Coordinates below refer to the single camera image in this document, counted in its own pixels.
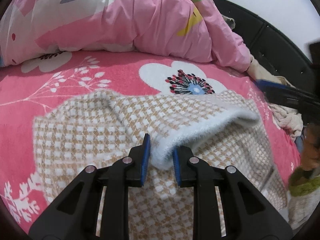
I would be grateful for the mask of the person right hand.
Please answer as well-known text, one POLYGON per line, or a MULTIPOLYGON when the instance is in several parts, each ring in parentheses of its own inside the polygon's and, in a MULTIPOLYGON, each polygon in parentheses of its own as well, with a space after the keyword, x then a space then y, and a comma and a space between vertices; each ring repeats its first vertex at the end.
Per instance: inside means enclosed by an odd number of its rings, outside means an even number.
POLYGON ((319 167, 319 125, 308 124, 306 127, 301 164, 306 171, 319 167))

